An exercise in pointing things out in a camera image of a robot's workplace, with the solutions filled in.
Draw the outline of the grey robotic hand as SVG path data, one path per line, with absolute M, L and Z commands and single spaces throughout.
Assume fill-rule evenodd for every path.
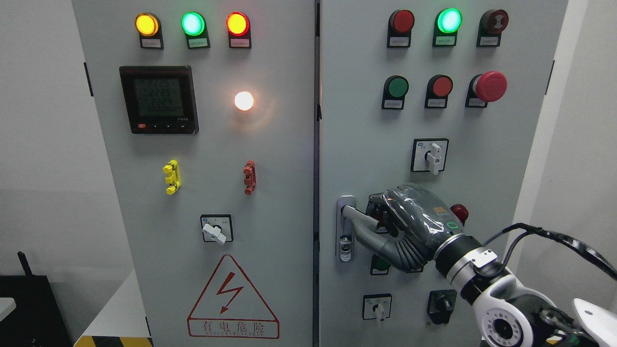
M 360 244 L 407 273 L 422 271 L 441 244 L 464 228 L 443 200 L 417 184 L 370 195 L 366 213 L 349 206 L 342 213 Z

